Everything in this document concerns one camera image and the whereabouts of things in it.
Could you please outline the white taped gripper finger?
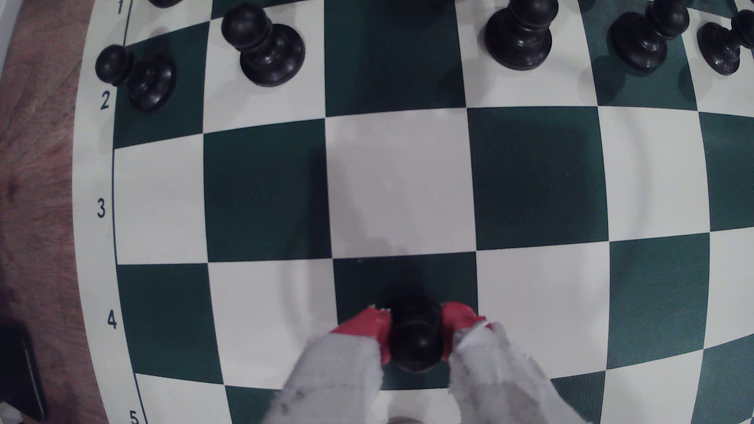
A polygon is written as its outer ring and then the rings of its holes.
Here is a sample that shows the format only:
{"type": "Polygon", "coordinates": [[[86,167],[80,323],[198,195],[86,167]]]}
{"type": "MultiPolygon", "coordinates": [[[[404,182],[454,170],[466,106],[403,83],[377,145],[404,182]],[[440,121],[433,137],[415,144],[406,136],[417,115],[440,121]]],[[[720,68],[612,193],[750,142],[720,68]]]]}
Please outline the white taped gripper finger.
{"type": "Polygon", "coordinates": [[[391,359],[391,312],[371,305],[309,342],[263,423],[365,423],[391,359]]]}
{"type": "Polygon", "coordinates": [[[462,423],[586,423],[537,361],[491,322],[460,302],[441,306],[448,390],[462,423]]]}

